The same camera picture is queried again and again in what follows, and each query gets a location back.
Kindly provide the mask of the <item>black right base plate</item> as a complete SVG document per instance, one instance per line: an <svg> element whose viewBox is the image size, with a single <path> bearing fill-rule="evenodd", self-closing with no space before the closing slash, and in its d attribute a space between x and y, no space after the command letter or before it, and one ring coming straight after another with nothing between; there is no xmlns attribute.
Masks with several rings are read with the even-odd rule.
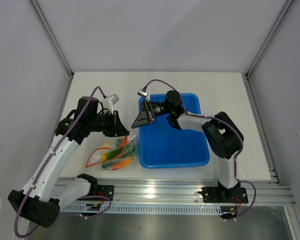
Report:
<svg viewBox="0 0 300 240"><path fill-rule="evenodd" d="M247 190L244 187L226 189L222 187L202 187L198 193L202 196L204 203L235 204L236 199L239 203L249 202Z"/></svg>

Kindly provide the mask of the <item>right aluminium frame post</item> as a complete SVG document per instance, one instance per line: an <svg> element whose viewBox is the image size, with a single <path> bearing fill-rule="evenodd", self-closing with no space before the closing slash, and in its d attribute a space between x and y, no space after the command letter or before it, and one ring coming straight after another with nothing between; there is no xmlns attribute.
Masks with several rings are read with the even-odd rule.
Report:
<svg viewBox="0 0 300 240"><path fill-rule="evenodd" d="M253 61L249 65L247 72L245 73L245 78L249 80L255 70L258 68L261 60L267 53L269 47L271 46L272 42L274 41L276 35L278 34L280 28L284 24L286 18L288 17L290 11L292 10L296 0L286 0L283 4L283 7L280 9L275 21L271 25L265 39L263 40L260 48L258 49Z"/></svg>

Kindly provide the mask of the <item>aluminium frame post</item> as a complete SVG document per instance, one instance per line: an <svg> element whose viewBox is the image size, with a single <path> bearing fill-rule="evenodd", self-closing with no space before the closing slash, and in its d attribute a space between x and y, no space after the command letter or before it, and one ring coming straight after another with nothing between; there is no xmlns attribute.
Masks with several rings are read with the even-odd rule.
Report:
<svg viewBox="0 0 300 240"><path fill-rule="evenodd" d="M62 50L62 47L59 43L59 41L57 40L54 31L44 13L44 11L41 8L41 5L39 3L38 0L29 0L28 1L30 6L32 7L34 14L36 15L44 33L46 34L53 50L55 51L57 57L59 58L59 60L61 61L61 64L64 68L64 70L66 71L67 75L70 77L70 79L73 78L74 76L74 72L72 70L72 68L70 67L70 64L64 54L64 51Z"/></svg>
<svg viewBox="0 0 300 240"><path fill-rule="evenodd" d="M247 72L245 73L245 78L249 80L255 70L258 68L261 60L267 53L269 47L271 46L272 42L274 41L276 35L278 34L280 28L284 24L286 18L288 17L290 11L292 10L296 0L286 0L283 4L283 7L280 9L275 21L271 25L265 39L263 40L260 48L258 49L253 61L249 65Z"/></svg>

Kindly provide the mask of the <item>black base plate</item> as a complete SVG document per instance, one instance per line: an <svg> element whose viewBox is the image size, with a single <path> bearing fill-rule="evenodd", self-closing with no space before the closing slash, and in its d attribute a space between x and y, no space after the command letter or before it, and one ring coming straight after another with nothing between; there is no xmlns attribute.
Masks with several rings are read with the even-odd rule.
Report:
<svg viewBox="0 0 300 240"><path fill-rule="evenodd" d="M115 193L115 186L114 185L99 185L96 193L100 196L105 196L112 201L113 197L114 197L114 193Z"/></svg>
<svg viewBox="0 0 300 240"><path fill-rule="evenodd" d="M222 187L202 187L198 193L202 196L204 203L235 204L236 199L239 203L249 202L247 190L244 187L226 189Z"/></svg>

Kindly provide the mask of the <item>dark green cucumber toy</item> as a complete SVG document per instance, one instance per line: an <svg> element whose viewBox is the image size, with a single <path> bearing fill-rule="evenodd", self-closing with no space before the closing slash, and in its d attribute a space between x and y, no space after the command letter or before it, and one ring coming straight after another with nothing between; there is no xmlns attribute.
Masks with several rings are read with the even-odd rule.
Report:
<svg viewBox="0 0 300 240"><path fill-rule="evenodd" d="M102 161L101 169L102 170L112 170L111 166L118 162L119 160L125 158L136 158L139 155L138 144L135 140L127 140L125 143L121 144L114 150L110 152L111 159L107 161Z"/></svg>

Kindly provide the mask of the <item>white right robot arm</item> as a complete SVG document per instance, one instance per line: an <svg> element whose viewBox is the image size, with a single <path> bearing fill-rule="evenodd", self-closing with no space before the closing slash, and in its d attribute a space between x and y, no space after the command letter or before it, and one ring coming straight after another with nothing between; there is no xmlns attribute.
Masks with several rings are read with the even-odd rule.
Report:
<svg viewBox="0 0 300 240"><path fill-rule="evenodd" d="M154 123L156 117L167 115L167 122L172 128L203 133L219 160L220 177L217 192L213 195L214 202L233 200L241 187L237 177L237 157L243 150L244 137L230 117L223 111L214 116L187 111L176 90L168 91L163 102L150 101L150 91L146 87L140 88L137 94L144 100L131 127L143 127Z"/></svg>

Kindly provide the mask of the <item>aluminium mounting rail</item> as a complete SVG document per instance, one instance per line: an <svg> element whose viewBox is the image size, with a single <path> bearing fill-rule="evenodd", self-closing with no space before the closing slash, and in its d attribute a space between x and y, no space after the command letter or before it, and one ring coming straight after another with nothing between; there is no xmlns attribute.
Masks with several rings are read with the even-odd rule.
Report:
<svg viewBox="0 0 300 240"><path fill-rule="evenodd" d="M198 192L203 187L216 187L208 180L119 179L99 178L100 185L113 185L115 203L150 205L201 204ZM278 183L255 182L256 206L294 206L296 201L291 187Z"/></svg>

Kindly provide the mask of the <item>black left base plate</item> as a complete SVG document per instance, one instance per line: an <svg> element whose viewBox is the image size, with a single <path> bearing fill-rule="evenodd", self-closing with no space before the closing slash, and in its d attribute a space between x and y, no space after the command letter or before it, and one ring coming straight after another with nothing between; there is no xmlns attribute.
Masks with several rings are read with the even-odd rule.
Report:
<svg viewBox="0 0 300 240"><path fill-rule="evenodd" d="M114 185L99 185L96 193L100 196L105 196L112 201L113 197L114 197L114 193L115 193L115 186Z"/></svg>

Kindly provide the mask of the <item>clear zip top bag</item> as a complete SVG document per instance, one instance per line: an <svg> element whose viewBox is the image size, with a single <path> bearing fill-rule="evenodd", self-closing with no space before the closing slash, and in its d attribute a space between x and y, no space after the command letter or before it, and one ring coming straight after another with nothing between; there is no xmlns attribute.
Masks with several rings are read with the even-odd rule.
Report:
<svg viewBox="0 0 300 240"><path fill-rule="evenodd" d="M139 156L139 135L130 131L129 135L117 137L92 151L85 168L97 167L101 171L117 171L130 166Z"/></svg>

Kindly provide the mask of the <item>blue plastic bin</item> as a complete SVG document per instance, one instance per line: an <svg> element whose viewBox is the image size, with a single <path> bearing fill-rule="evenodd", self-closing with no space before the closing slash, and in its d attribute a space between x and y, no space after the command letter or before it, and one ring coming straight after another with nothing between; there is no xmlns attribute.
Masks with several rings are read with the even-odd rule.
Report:
<svg viewBox="0 0 300 240"><path fill-rule="evenodd" d="M168 114L139 128L139 162L144 168L180 168L205 166L210 152L203 132L180 130L170 126Z"/></svg>

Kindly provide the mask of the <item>yellow orange mango toy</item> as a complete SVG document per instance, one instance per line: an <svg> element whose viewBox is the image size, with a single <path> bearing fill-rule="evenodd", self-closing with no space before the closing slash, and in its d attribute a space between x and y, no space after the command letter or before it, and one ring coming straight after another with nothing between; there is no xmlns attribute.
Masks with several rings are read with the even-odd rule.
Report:
<svg viewBox="0 0 300 240"><path fill-rule="evenodd" d="M102 162L108 161L108 160L110 160L112 158L110 152L102 153L100 156L101 156L101 161Z"/></svg>

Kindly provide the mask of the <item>left aluminium frame post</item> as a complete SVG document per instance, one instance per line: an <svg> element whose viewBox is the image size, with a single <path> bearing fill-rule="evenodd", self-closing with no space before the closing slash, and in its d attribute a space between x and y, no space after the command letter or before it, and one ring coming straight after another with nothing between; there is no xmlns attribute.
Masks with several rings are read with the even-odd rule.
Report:
<svg viewBox="0 0 300 240"><path fill-rule="evenodd" d="M70 67L70 64L64 54L64 51L62 50L62 47L59 43L59 41L57 40L54 31L44 13L44 11L41 8L41 5L39 3L38 0L29 0L28 1L30 6L32 7L34 14L36 15L44 33L46 34L53 50L55 51L57 57L59 58L59 60L61 61L61 64L64 68L64 70L66 71L67 75L70 77L70 79L73 78L74 76L74 72L72 70L72 68Z"/></svg>

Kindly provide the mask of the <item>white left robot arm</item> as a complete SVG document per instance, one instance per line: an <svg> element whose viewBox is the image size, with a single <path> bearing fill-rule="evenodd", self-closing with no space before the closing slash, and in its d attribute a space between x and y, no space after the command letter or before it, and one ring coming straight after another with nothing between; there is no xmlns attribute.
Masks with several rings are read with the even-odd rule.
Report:
<svg viewBox="0 0 300 240"><path fill-rule="evenodd" d="M33 176L21 190L12 190L8 196L18 217L48 228L56 221L60 210L72 202L82 197L87 200L97 198L100 192L98 180L85 173L61 191L54 192L53 189L67 162L90 133L101 132L110 138L129 135L114 109L118 100L115 94L102 101L83 96L76 109L58 123L50 148Z"/></svg>

